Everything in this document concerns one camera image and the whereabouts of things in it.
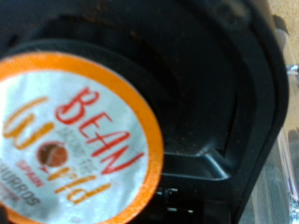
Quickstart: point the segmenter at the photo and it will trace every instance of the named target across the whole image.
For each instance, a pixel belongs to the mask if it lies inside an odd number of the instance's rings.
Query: black plastic
[[[3,1],[0,54],[79,55],[119,73],[149,102],[164,134],[164,171],[132,223],[237,223],[288,104],[271,17],[258,4]]]

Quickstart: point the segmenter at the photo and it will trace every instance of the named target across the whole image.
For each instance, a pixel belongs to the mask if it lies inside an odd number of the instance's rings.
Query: white label
[[[133,201],[148,171],[132,109],[75,74],[37,71],[0,83],[0,200],[47,224],[93,224]]]

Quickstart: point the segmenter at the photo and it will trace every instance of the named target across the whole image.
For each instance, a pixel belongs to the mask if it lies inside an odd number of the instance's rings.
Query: orange rim
[[[105,67],[78,56],[58,52],[26,53],[4,59],[0,63],[0,82],[27,72],[60,70],[96,81],[115,92],[135,112],[145,132],[149,146],[149,168],[136,197],[117,216],[101,224],[121,224],[130,221],[149,202],[160,180],[163,167],[164,144],[158,122],[147,102],[121,77]],[[20,224],[39,224],[7,207],[8,219]]]

